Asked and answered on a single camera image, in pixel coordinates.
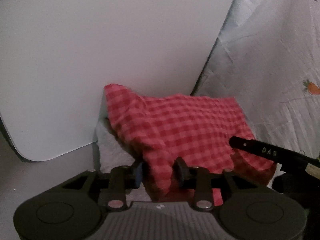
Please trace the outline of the red checkered cloth garment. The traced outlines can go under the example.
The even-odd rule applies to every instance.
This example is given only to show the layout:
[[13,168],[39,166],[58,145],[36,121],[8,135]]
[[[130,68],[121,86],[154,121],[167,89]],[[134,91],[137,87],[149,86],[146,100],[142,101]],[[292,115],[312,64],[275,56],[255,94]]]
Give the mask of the red checkered cloth garment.
[[173,175],[178,157],[212,173],[234,170],[260,185],[267,185],[276,171],[274,162],[229,145],[233,136],[254,137],[234,98],[147,97],[115,83],[104,91],[112,129],[147,164],[145,186],[154,201],[192,199],[193,191],[181,191]]

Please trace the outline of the grey folded garment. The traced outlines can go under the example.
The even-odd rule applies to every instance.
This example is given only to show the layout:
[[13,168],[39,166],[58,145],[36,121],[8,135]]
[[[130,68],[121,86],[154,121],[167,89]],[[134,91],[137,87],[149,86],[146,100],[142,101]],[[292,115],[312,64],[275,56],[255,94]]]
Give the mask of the grey folded garment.
[[108,118],[101,118],[95,128],[100,154],[100,171],[110,173],[117,166],[131,166],[134,161],[142,162],[142,157],[125,145],[112,129]]

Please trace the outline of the light blue carrot-print sheet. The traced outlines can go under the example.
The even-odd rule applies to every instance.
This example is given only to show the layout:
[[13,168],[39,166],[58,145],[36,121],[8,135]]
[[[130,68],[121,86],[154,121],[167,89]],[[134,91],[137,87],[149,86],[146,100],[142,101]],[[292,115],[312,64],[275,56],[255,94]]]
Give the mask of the light blue carrot-print sheet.
[[232,96],[254,136],[319,156],[319,0],[234,0],[195,96]]

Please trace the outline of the white rounded board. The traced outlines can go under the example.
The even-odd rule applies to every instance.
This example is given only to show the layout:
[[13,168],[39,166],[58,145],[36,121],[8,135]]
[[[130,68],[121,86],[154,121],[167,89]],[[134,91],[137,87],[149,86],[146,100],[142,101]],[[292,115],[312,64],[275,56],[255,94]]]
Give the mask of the white rounded board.
[[105,85],[190,94],[233,0],[1,0],[1,120],[46,161],[89,145]]

